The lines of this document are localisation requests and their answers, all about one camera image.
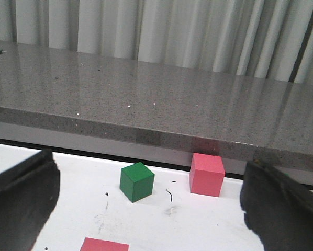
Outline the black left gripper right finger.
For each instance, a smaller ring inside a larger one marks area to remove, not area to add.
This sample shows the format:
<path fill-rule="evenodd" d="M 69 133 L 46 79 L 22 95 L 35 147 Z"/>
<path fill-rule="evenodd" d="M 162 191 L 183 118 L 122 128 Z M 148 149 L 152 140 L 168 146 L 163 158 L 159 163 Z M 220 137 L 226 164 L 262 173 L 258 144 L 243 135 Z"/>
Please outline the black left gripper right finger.
<path fill-rule="evenodd" d="M 240 204 L 264 250 L 313 250 L 313 192 L 275 167 L 247 162 Z"/>

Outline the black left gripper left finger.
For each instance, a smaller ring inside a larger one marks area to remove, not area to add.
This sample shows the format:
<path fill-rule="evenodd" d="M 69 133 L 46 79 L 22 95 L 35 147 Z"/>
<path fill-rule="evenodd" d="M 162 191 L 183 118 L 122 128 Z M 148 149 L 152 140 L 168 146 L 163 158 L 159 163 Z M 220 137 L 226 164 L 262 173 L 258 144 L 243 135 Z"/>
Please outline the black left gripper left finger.
<path fill-rule="evenodd" d="M 59 193 L 60 171 L 49 149 L 0 173 L 0 250 L 32 250 Z"/>

